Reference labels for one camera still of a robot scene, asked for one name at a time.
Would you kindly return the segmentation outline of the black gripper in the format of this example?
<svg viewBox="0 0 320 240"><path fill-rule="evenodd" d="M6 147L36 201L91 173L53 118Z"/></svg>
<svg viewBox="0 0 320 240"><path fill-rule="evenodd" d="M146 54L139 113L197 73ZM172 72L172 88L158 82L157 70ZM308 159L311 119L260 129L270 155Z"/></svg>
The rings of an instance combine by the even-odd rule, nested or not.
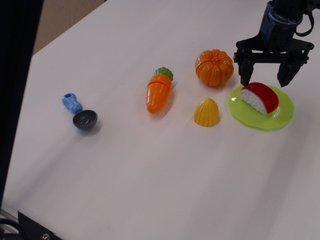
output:
<svg viewBox="0 0 320 240"><path fill-rule="evenodd" d="M294 53L302 54L306 58L314 44L295 39L297 27L301 24L303 16L297 15L289 18L285 13L274 9L264 12L259 33L252 38L238 41L237 52L233 60L238 63L240 83L247 86L254 70L255 63L281 63L277 79L281 87L287 86L299 72L301 65L298 63L284 63Z"/></svg>

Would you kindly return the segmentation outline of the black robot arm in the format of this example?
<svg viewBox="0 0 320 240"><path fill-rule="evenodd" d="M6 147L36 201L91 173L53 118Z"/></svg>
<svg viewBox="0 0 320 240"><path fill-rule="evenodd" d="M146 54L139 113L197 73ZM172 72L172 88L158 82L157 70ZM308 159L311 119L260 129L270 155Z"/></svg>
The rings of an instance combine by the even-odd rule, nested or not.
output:
<svg viewBox="0 0 320 240"><path fill-rule="evenodd" d="M256 63L279 64L277 79L281 87L287 86L307 63L311 42L295 39L294 35L305 37L312 30L299 33L297 27L303 16L309 18L313 27L313 10L319 9L318 0L270 0L265 8L260 29L255 37L236 43L237 52L233 60L238 64L240 82L250 83Z"/></svg>

